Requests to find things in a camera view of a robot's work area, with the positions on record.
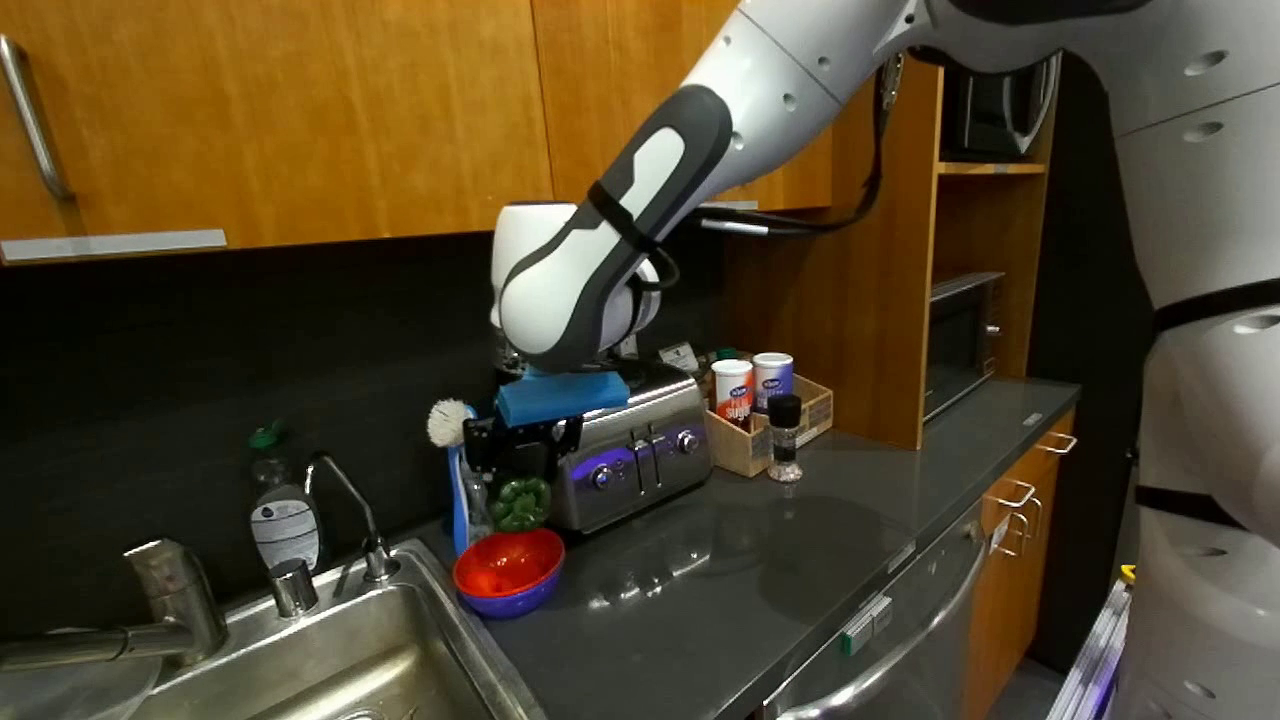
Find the lower cabinet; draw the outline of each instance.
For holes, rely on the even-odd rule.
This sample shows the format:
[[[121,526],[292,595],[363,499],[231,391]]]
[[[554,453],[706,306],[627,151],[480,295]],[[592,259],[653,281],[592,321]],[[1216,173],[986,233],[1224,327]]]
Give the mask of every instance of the lower cabinet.
[[[1057,470],[1073,449],[1069,414],[983,494],[986,564],[970,592],[968,720],[992,716],[1034,637]]]

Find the stainless steel sink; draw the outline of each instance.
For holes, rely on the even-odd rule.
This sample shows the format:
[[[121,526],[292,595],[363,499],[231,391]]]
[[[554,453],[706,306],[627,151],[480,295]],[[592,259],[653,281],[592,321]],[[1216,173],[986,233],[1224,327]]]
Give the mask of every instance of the stainless steel sink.
[[[320,606],[279,617],[272,595],[229,614],[229,644],[162,672],[134,716],[542,716],[520,672],[466,617],[419,542],[314,575]]]

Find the dark countertop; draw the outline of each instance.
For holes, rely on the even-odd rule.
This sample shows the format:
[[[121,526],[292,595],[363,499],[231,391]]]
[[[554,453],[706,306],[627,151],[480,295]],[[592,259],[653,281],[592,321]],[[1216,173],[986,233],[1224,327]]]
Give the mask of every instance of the dark countertop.
[[[829,433],[801,485],[714,474],[573,544],[554,595],[487,628],[550,720],[747,716],[1073,405],[992,380],[921,453]]]

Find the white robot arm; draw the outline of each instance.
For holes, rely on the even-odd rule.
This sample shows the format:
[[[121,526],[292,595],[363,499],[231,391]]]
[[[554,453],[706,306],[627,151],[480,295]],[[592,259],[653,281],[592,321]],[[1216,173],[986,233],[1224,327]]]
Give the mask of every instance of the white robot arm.
[[[801,151],[904,47],[978,74],[1082,58],[1113,101],[1137,259],[1159,312],[1115,714],[1277,716],[1277,30],[1277,0],[745,0],[578,208],[503,211],[495,325],[530,365],[592,365],[656,315],[634,272],[653,276],[645,259],[671,223]]]

